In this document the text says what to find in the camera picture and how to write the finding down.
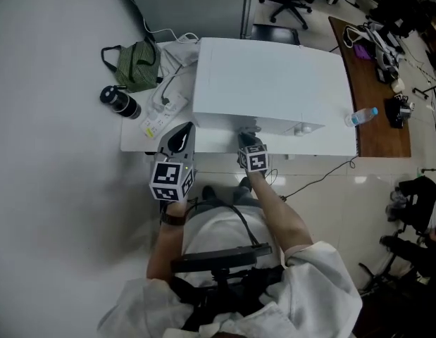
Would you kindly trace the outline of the white and black bag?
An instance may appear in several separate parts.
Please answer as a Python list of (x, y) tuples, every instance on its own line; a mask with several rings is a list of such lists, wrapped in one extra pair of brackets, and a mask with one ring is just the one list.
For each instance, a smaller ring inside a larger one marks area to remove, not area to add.
[(373, 52), (382, 70), (399, 70), (399, 62), (405, 58), (404, 50), (396, 37), (384, 26), (373, 21), (356, 27), (346, 25), (342, 35), (344, 45), (352, 48), (363, 40)]

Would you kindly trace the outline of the idle hand-held gripper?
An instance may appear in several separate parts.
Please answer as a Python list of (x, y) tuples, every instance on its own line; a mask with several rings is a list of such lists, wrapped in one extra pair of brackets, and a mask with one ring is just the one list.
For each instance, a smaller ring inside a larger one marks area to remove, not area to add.
[(403, 94), (398, 97), (398, 100), (399, 100), (398, 116), (402, 120), (408, 120), (411, 117), (412, 112), (414, 111), (415, 103), (409, 101), (409, 97)]

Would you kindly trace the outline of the person's white shirt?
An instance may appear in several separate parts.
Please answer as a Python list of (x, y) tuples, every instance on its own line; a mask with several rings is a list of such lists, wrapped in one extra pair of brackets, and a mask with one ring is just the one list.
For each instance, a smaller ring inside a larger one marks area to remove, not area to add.
[[(235, 247), (247, 239), (240, 226), (186, 226), (182, 254)], [(129, 281), (116, 305), (101, 319), (101, 338), (349, 338), (362, 300), (338, 251), (326, 242), (288, 249), (285, 253), (264, 225), (250, 227), (267, 239), (277, 253), (261, 260), (262, 268), (281, 265), (281, 281), (267, 287), (263, 308), (246, 317), (217, 315), (197, 332), (183, 330), (193, 306), (182, 303), (169, 282), (141, 278)]]

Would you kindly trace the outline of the clear plastic water bottle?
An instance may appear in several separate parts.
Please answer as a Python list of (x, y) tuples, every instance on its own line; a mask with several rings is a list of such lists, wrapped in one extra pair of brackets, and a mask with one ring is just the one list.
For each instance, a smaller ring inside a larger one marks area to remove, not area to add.
[(363, 108), (359, 111), (356, 111), (348, 115), (345, 118), (345, 124), (348, 127), (356, 127), (369, 122), (377, 115), (378, 115), (378, 109), (376, 107)]

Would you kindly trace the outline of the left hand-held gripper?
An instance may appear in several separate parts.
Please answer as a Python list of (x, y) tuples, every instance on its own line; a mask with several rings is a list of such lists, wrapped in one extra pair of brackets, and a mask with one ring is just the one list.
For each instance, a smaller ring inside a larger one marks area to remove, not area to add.
[(192, 122), (174, 127), (161, 138), (149, 182), (156, 200), (179, 202), (187, 197), (195, 179), (195, 139)]

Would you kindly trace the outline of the large white sheet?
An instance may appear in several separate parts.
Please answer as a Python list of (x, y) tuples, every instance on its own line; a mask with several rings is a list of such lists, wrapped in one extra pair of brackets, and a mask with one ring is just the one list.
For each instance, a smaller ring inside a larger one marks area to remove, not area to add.
[(344, 123), (352, 97), (342, 57), (291, 44), (203, 38), (192, 98), (201, 128), (292, 135)]

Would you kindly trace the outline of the person's right forearm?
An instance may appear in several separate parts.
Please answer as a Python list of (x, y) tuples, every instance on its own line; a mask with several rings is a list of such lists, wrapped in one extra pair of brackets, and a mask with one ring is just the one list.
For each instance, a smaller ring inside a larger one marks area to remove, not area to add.
[(247, 173), (265, 215), (266, 224), (285, 253), (288, 249), (313, 244), (309, 230), (299, 214), (284, 202), (260, 172)]

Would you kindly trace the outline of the black pouch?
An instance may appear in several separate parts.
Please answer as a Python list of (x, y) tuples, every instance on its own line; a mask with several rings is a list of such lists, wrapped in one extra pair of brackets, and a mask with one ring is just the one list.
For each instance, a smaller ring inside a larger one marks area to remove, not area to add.
[(390, 127), (402, 129), (404, 122), (400, 116), (401, 100), (397, 97), (384, 100), (385, 115), (389, 121)]

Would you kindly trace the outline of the large white power strip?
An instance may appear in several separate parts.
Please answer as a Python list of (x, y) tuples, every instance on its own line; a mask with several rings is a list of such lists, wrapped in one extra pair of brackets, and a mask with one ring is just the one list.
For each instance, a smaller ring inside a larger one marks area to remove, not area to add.
[(149, 139), (157, 138), (162, 131), (177, 117), (177, 115), (187, 106), (189, 101), (182, 95), (175, 95), (169, 98), (169, 102), (164, 106), (161, 113), (157, 113), (154, 118), (146, 118), (139, 126), (144, 135)]

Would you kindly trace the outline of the green striped bag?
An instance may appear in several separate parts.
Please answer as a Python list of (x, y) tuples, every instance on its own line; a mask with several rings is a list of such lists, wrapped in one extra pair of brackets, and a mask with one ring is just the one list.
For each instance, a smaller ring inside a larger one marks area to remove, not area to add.
[[(105, 59), (107, 51), (119, 53), (115, 65)], [(158, 75), (161, 51), (149, 38), (129, 47), (121, 45), (105, 47), (101, 50), (101, 60), (114, 74), (119, 85), (129, 93), (154, 89), (163, 81), (163, 78)]]

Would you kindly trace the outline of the black square stool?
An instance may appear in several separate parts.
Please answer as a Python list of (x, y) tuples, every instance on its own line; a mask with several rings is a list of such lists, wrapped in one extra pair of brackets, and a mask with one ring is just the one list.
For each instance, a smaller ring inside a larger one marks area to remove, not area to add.
[(253, 24), (250, 39), (296, 46), (301, 44), (295, 29), (264, 24)]

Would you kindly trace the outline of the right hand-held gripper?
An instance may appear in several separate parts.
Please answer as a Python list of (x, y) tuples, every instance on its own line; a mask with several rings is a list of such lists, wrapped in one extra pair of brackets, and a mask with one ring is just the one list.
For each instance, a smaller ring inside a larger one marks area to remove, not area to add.
[(240, 168), (247, 172), (262, 172), (268, 169), (266, 145), (255, 134), (238, 134), (238, 160)]

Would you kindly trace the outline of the person's left forearm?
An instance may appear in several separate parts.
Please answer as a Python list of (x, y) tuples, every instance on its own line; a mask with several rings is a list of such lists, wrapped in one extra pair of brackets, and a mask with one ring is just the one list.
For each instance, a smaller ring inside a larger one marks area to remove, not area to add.
[[(185, 216), (187, 200), (171, 203), (166, 213), (174, 216)], [(173, 276), (171, 261), (182, 255), (183, 226), (171, 226), (161, 223), (156, 243), (147, 265), (147, 279), (169, 282)]]

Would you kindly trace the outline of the dark wristwatch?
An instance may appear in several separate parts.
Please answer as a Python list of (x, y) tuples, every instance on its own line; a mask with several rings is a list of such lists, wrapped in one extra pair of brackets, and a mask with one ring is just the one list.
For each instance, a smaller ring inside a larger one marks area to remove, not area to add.
[(160, 215), (160, 222), (171, 226), (183, 226), (186, 223), (186, 217), (183, 215), (174, 216), (162, 211)]

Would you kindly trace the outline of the black water bottle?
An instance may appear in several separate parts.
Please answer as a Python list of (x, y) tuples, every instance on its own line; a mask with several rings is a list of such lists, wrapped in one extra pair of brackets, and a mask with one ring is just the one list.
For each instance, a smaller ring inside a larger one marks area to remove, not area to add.
[(137, 119), (142, 108), (130, 95), (124, 92), (125, 89), (125, 86), (106, 86), (102, 89), (99, 99), (114, 113), (131, 120)]

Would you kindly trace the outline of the brown wooden table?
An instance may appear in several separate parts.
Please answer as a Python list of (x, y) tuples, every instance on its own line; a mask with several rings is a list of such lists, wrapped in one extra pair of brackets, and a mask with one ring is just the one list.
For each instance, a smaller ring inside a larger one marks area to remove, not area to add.
[(354, 110), (376, 107), (378, 115), (356, 128), (358, 153), (364, 158), (410, 158), (409, 125), (402, 129), (390, 126), (385, 113), (385, 100), (393, 97), (390, 86), (378, 81), (375, 62), (356, 57), (353, 49), (343, 42), (344, 28), (349, 24), (329, 17), (330, 26), (346, 68)]

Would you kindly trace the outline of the grey partition panel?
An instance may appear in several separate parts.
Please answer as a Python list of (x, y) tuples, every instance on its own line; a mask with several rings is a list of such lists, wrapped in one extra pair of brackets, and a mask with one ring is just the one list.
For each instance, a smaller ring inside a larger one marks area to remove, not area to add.
[(133, 0), (146, 27), (167, 42), (177, 36), (245, 39), (251, 35), (258, 0)]

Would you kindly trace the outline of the white plastic sheet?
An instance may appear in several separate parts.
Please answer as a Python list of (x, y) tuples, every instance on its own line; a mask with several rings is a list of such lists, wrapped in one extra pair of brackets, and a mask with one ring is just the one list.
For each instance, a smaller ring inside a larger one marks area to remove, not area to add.
[(174, 60), (187, 67), (196, 63), (199, 59), (200, 43), (199, 42), (171, 42), (164, 46), (164, 51)]

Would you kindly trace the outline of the purple pouch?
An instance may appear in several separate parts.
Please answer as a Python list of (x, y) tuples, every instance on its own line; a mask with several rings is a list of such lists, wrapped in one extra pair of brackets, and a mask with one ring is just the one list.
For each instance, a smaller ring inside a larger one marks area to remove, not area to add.
[(354, 47), (354, 53), (356, 54), (357, 58), (360, 58), (362, 60), (367, 60), (367, 61), (372, 61), (373, 57), (371, 56), (371, 54), (369, 53), (369, 51), (367, 50), (367, 48), (363, 45), (360, 44), (355, 44)]

